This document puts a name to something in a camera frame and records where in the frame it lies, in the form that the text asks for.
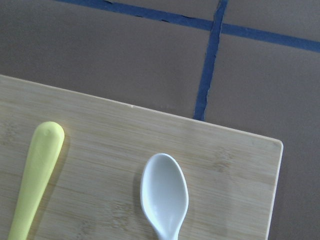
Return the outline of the white plastic spoon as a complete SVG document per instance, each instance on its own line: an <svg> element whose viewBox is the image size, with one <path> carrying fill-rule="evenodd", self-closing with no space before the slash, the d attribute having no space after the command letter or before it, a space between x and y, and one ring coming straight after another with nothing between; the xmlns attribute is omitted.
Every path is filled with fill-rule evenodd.
<svg viewBox="0 0 320 240"><path fill-rule="evenodd" d="M140 181L141 209L159 240L177 240L189 207L183 171L166 153L153 155Z"/></svg>

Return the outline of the yellow plastic knife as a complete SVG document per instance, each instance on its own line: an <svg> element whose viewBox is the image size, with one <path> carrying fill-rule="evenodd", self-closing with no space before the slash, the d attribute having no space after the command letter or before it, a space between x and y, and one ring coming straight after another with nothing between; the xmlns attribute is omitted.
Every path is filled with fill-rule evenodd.
<svg viewBox="0 0 320 240"><path fill-rule="evenodd" d="M9 240L25 240L61 152L65 132L46 121L35 129L29 145Z"/></svg>

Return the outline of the bamboo cutting board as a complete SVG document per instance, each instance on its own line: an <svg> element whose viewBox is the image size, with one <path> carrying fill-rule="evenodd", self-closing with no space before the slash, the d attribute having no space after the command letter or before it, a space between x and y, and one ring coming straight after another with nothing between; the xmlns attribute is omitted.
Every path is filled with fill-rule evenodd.
<svg viewBox="0 0 320 240"><path fill-rule="evenodd" d="M266 240L283 144L203 121L0 78L0 237L8 237L35 128L65 139L31 240L154 240L140 204L148 159L171 155L188 187L181 240Z"/></svg>

